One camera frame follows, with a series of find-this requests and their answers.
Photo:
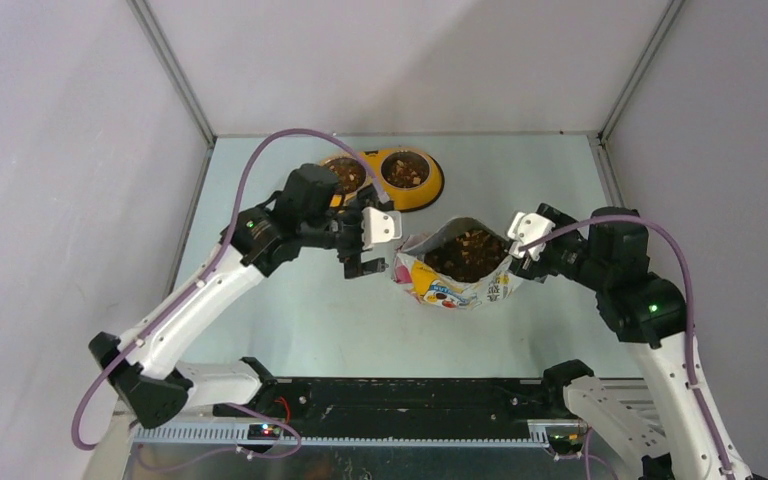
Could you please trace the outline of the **colourful pet food bag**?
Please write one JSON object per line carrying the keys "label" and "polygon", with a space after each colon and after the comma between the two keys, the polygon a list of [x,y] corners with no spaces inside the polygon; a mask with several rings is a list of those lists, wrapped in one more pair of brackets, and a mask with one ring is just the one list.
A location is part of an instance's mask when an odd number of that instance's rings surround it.
{"label": "colourful pet food bag", "polygon": [[509,298],[523,279],[510,272],[509,241],[471,217],[411,235],[395,251],[391,280],[419,304],[473,310]]}

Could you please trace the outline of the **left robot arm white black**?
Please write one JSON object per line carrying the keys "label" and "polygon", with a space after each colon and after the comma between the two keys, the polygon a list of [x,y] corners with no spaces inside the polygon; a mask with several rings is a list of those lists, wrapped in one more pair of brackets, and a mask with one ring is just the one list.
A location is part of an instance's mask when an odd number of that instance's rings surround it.
{"label": "left robot arm white black", "polygon": [[101,332],[90,341],[104,379],[140,426],[157,428],[208,405],[240,405],[257,417],[272,411],[273,378],[255,359],[192,364],[181,358],[229,306],[304,248],[335,251],[347,279],[386,270],[384,259],[362,255],[400,238],[400,213],[372,185],[335,207],[337,186],[324,166],[292,170],[282,189],[236,214],[186,285],[125,333]]}

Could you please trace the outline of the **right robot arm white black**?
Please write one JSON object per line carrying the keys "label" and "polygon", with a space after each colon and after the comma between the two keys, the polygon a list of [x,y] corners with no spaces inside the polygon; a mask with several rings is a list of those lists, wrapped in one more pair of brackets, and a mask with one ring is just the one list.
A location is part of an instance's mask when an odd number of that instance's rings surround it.
{"label": "right robot arm white black", "polygon": [[513,217],[511,272],[533,281],[563,277],[594,293],[601,319],[642,374],[660,428],[605,393],[580,361],[544,374],[543,408],[584,420],[635,479],[749,479],[698,356],[692,282],[651,270],[651,234],[664,229],[618,207],[580,221],[545,204]]}

